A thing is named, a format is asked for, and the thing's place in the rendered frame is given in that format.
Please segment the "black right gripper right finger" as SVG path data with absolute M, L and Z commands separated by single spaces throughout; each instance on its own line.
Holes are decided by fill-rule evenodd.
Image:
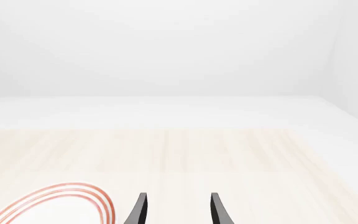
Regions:
M 234 224 L 216 192 L 211 194 L 210 210 L 213 224 Z

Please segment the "white plate with red rings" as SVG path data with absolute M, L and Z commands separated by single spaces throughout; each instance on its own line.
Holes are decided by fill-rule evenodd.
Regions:
M 83 182 L 31 191 L 0 208 L 0 224 L 116 224 L 110 196 Z

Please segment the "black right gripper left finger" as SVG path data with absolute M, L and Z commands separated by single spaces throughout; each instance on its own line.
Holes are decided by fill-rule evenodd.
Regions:
M 124 224 L 145 224 L 147 218 L 147 194 L 142 192 Z

